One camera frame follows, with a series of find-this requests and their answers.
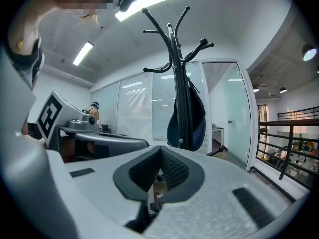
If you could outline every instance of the black metal railing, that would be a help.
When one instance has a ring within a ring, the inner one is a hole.
[[[308,120],[319,118],[319,106],[297,111],[278,113],[278,121]]]
[[[258,132],[258,147],[257,147],[257,153],[256,158],[263,163],[266,163],[267,165],[271,166],[275,170],[280,172],[279,180],[282,180],[283,176],[287,176],[291,178],[292,180],[298,182],[302,186],[304,186],[307,189],[311,189],[312,184],[315,180],[319,178],[319,170],[311,170],[309,168],[302,167],[303,163],[306,162],[306,158],[310,159],[308,164],[314,165],[314,162],[317,162],[315,160],[319,160],[319,149],[314,148],[312,152],[309,154],[305,153],[305,151],[299,150],[293,150],[293,141],[296,141],[295,143],[299,142],[309,142],[309,143],[317,143],[319,144],[319,139],[308,139],[308,138],[296,138],[294,136],[294,127],[295,126],[319,126],[319,119],[305,119],[305,120],[296,120],[296,121],[274,121],[274,122],[259,122],[259,126],[288,126],[289,127],[289,136],[283,136],[283,135],[276,135],[276,134],[269,134],[264,132]],[[265,135],[266,139],[265,142],[260,141],[260,135]],[[288,140],[288,145],[282,147],[277,146],[274,144],[267,143],[267,137],[276,137],[276,138],[282,138]],[[281,158],[281,155],[279,155],[280,151],[277,151],[277,153],[269,153],[265,152],[263,150],[260,150],[259,144],[264,144],[273,148],[276,148],[278,150],[286,151],[286,157]],[[258,153],[262,153],[266,155],[266,159],[258,157]],[[295,162],[291,162],[291,157],[296,154],[298,157],[304,157],[301,162],[298,162],[299,159]],[[303,171],[307,173],[307,177],[305,180],[299,179],[298,176],[300,175],[300,171]]]

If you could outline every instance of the door frame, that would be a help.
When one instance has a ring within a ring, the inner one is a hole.
[[[203,74],[204,79],[204,85],[208,92],[208,85],[206,76],[203,69],[203,63],[236,63],[239,68],[239,72],[243,78],[244,87],[246,89],[247,97],[248,97],[248,105],[249,105],[249,111],[250,111],[250,148],[248,153],[248,159],[246,164],[246,171],[249,171],[251,167],[254,166],[255,163],[255,156],[257,153],[257,143],[258,143],[258,114],[257,114],[257,103],[256,98],[253,90],[253,85],[251,83],[251,80],[249,78],[249,74],[247,72],[247,69],[244,69],[238,59],[198,59],[198,62],[200,64],[200,68]]]

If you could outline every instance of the desk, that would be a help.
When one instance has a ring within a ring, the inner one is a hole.
[[[222,127],[213,126],[212,131],[213,131],[213,141],[214,139],[216,139],[216,141],[220,143],[220,146],[223,146],[224,145],[224,129]],[[220,131],[220,134],[221,134],[220,139],[214,137],[214,133],[218,131]]]

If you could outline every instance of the glass door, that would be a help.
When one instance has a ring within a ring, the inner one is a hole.
[[[236,63],[230,64],[222,82],[228,117],[228,155],[240,167],[246,168],[250,150],[251,119],[247,92]]]

